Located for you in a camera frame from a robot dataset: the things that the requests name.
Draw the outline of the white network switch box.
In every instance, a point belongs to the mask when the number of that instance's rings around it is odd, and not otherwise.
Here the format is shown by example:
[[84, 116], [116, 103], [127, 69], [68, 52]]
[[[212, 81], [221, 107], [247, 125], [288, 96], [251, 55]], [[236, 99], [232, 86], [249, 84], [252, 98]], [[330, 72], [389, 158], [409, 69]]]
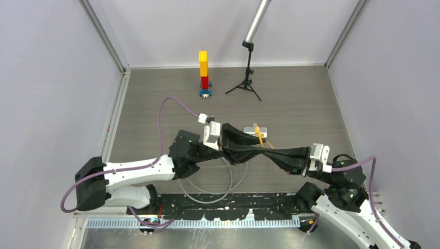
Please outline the white network switch box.
[[[243, 132], [252, 136], [257, 136], [255, 127], [244, 127]], [[266, 127], [259, 127], [259, 132], [263, 136], [263, 138], [268, 137], [268, 129]]]

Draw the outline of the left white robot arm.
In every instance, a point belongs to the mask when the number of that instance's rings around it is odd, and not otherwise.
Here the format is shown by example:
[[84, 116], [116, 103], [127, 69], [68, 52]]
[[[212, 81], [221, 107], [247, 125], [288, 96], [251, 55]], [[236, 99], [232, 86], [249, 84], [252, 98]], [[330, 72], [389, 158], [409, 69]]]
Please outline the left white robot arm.
[[75, 174], [76, 210], [91, 211], [106, 204], [125, 205], [152, 215], [159, 201], [153, 187], [140, 183], [184, 179], [199, 171], [198, 163], [225, 159], [241, 164], [237, 154], [226, 150], [226, 143], [259, 149], [266, 142], [267, 128], [253, 126], [240, 131], [228, 123], [210, 122], [202, 135], [179, 130], [166, 154], [157, 158], [123, 163], [89, 159]]

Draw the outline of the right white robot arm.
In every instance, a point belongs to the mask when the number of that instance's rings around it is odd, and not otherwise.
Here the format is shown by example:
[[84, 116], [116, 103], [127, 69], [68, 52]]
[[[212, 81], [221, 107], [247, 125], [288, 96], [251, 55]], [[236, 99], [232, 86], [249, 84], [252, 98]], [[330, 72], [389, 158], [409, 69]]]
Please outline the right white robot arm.
[[318, 143], [310, 147], [266, 149], [263, 154], [289, 174], [328, 184], [327, 188], [321, 189], [306, 182], [286, 204], [295, 213], [316, 213], [308, 233], [317, 226], [320, 218], [325, 218], [360, 248], [421, 247], [392, 228], [375, 207], [373, 192], [364, 188], [366, 176], [361, 166], [372, 162], [374, 170], [376, 157], [358, 162], [341, 154], [329, 162], [329, 147]]

